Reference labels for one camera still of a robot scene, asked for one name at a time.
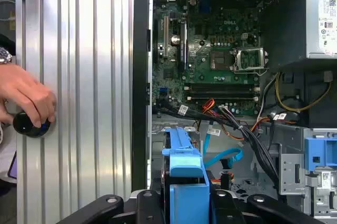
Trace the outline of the person's bare hand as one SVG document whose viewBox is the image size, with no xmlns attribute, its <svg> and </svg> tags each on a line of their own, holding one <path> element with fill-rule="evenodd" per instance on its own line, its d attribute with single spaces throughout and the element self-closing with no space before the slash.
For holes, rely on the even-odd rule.
<svg viewBox="0 0 337 224">
<path fill-rule="evenodd" d="M 53 92 L 15 64 L 1 65 L 1 122 L 11 124 L 13 116 L 7 112 L 6 100 L 22 108 L 37 128 L 46 121 L 55 121 Z"/>
</svg>

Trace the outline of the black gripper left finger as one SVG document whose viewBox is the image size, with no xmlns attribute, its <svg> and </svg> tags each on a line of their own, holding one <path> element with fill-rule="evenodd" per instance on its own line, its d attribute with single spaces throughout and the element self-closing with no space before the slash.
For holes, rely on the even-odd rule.
<svg viewBox="0 0 337 224">
<path fill-rule="evenodd" d="M 161 198 L 156 191 L 132 192 L 127 201 L 107 194 L 92 201 L 59 223 L 164 223 Z"/>
</svg>

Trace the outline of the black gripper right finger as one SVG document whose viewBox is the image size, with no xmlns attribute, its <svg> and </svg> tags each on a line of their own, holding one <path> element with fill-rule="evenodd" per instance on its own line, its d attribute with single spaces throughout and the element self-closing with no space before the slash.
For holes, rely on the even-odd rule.
<svg viewBox="0 0 337 224">
<path fill-rule="evenodd" d="M 232 191 L 211 193 L 211 223 L 316 223 L 308 216 L 264 194 L 248 196 L 240 201 Z"/>
</svg>

